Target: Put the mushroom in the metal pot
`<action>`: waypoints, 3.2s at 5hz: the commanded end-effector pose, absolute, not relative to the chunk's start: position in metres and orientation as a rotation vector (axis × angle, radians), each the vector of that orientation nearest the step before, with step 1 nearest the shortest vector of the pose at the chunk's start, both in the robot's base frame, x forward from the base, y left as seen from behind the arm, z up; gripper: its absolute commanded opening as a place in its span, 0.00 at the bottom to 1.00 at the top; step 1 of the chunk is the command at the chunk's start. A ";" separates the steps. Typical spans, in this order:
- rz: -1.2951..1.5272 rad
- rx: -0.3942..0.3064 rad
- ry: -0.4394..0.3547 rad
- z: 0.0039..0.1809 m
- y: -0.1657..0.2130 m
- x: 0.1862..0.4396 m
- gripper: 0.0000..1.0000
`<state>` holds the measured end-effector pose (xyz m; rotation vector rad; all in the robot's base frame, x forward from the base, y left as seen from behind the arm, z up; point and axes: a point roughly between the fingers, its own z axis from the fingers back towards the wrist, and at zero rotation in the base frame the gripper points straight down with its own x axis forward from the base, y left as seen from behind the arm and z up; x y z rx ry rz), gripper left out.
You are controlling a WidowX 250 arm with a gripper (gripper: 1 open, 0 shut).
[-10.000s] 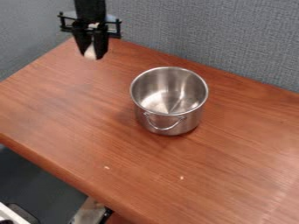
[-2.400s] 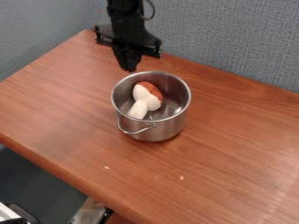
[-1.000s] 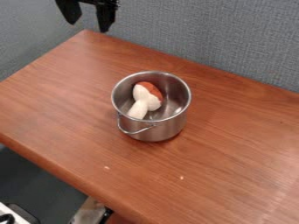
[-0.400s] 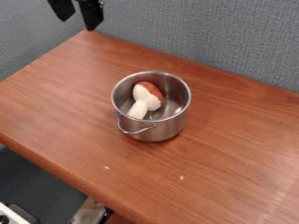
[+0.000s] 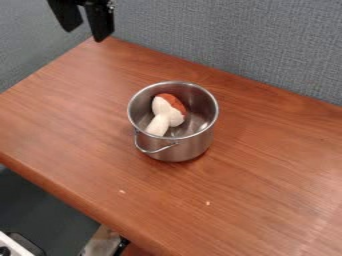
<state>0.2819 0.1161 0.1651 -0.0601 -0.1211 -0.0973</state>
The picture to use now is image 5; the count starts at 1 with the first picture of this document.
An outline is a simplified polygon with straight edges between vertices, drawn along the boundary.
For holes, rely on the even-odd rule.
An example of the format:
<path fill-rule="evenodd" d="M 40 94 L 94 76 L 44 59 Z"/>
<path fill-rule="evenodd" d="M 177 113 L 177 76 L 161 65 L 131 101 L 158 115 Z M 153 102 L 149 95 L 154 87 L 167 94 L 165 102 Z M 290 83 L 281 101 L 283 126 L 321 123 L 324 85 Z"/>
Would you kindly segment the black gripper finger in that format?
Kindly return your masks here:
<path fill-rule="evenodd" d="M 71 32 L 83 23 L 76 0 L 47 0 L 62 28 Z"/>
<path fill-rule="evenodd" d="M 115 0 L 86 0 L 84 9 L 96 42 L 102 42 L 115 31 Z"/>

